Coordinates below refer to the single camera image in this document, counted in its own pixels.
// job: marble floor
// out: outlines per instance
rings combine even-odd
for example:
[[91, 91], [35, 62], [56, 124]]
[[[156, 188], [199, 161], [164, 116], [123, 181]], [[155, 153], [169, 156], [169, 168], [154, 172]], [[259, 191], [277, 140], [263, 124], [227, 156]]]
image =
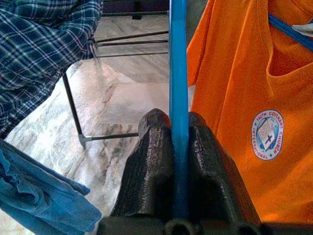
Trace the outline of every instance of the marble floor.
[[[168, 29], [167, 16], [102, 18], [96, 40]], [[158, 35], [149, 39], [164, 39]], [[99, 47], [98, 55], [168, 51], [168, 44]], [[137, 131], [140, 118], [152, 108], [168, 113], [168, 55], [97, 58], [80, 61], [67, 71], [85, 135]], [[83, 148], [62, 79], [50, 98], [23, 120], [6, 138], [44, 165], [90, 187], [87, 199], [103, 216], [112, 210], [125, 161], [137, 137], [88, 142]], [[0, 234], [32, 232], [0, 211]]]

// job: circular logo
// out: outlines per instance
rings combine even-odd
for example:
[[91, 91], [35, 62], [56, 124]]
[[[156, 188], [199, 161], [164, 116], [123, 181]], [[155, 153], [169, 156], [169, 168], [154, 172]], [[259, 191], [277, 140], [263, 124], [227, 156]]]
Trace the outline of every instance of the circular logo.
[[262, 160], [272, 160], [282, 148], [283, 117], [275, 110], [265, 110], [253, 120], [251, 133], [255, 155]]

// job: orange t-shirt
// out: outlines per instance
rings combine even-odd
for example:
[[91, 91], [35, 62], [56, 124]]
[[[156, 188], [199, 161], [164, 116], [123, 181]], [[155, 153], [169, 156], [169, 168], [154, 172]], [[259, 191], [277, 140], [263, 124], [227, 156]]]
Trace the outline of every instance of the orange t-shirt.
[[192, 110], [234, 159], [262, 221], [313, 223], [313, 53], [269, 25], [312, 0], [209, 0], [188, 47]]

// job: blue pole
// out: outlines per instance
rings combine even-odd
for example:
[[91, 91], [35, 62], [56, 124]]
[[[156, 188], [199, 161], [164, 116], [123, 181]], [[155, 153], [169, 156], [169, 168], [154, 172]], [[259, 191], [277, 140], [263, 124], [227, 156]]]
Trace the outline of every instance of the blue pole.
[[188, 219], [187, 0], [170, 0], [170, 119], [175, 160], [174, 217]]

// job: plaid fabric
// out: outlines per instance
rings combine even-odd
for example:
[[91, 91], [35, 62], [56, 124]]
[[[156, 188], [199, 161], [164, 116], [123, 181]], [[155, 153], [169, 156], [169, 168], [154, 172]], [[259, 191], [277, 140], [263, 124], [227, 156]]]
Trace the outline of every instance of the plaid fabric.
[[0, 0], [0, 138], [42, 104], [90, 45], [101, 0]]

